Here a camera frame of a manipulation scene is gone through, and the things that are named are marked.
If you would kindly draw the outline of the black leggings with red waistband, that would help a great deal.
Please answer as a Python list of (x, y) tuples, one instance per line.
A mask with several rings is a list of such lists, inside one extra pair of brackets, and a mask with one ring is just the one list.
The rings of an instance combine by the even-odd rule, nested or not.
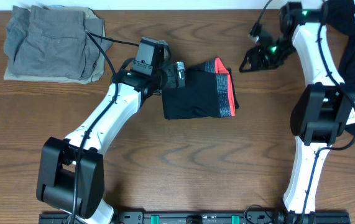
[(164, 118), (226, 118), (236, 115), (236, 99), (231, 69), (221, 58), (194, 65), (186, 70), (183, 88), (164, 90)]

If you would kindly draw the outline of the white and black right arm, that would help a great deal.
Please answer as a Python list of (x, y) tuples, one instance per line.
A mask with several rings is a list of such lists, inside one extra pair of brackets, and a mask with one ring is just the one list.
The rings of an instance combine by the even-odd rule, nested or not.
[(277, 40), (256, 22), (249, 33), (256, 46), (246, 52), (241, 73), (272, 70), (297, 53), (306, 88), (290, 117), (295, 136), (295, 159), (282, 202), (271, 211), (251, 205), (244, 212), (246, 223), (349, 223), (348, 212), (316, 211), (315, 195), (325, 159), (335, 148), (349, 115), (355, 117), (355, 91), (345, 85), (333, 63), (326, 39), (327, 6), (304, 9), (298, 1), (280, 8), (282, 36)]

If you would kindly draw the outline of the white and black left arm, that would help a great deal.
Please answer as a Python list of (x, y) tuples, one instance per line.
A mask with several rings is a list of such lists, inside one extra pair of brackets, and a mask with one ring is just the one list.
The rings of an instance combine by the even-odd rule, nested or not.
[(122, 66), (89, 117), (64, 139), (49, 138), (41, 152), (37, 200), (66, 212), (49, 223), (111, 223), (114, 209), (104, 199), (104, 155), (125, 122), (147, 98), (185, 86), (183, 62), (146, 75)]

